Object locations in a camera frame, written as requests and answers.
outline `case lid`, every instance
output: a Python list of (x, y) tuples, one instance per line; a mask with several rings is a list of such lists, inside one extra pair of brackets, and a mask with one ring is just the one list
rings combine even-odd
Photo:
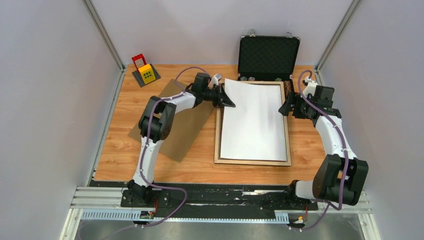
[(298, 37), (243, 36), (238, 54), (238, 73), (257, 80), (287, 80), (298, 55)]

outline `white board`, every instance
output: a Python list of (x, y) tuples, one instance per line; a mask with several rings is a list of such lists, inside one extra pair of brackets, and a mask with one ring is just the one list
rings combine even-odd
[(225, 79), (225, 92), (235, 107), (223, 111), (220, 157), (286, 162), (281, 87)]

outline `wooden table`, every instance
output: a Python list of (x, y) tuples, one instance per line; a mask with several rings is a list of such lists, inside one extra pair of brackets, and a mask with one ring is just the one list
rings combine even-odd
[[(166, 84), (190, 65), (155, 64), (161, 79), (140, 88), (130, 64), (123, 79), (117, 104), (100, 156), (94, 180), (129, 181), (136, 171), (141, 144), (128, 137), (138, 122), (149, 98), (158, 95)], [(211, 75), (222, 74), (224, 78), (237, 78), (237, 65), (199, 65)], [(293, 80), (297, 81), (304, 70), (311, 66), (296, 66)], [(179, 81), (192, 83), (198, 70), (186, 71)], [(289, 142), (292, 166), (233, 165), (214, 163), (215, 115), (212, 112), (195, 142), (182, 162), (176, 162), (159, 154), (154, 178), (156, 182), (218, 183), (218, 184), (283, 184), (292, 180), (312, 180), (324, 160), (324, 148), (320, 135), (312, 121), (289, 116)]]

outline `gray wall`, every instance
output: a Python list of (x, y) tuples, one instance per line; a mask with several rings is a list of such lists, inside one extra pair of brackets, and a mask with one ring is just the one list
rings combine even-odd
[(237, 64), (240, 36), (301, 38), (297, 64), (315, 65), (351, 0), (93, 0), (126, 64)]
[(322, 70), (384, 240), (423, 239), (424, 2), (364, 0)]
[(58, 239), (119, 76), (82, 1), (0, 2), (0, 238)]

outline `yellow block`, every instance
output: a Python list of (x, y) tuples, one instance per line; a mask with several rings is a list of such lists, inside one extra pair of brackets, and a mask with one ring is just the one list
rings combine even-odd
[(153, 72), (152, 65), (146, 64), (138, 68), (138, 71), (141, 74), (141, 78), (143, 78), (143, 82), (145, 84), (151, 83), (156, 80), (155, 73)]

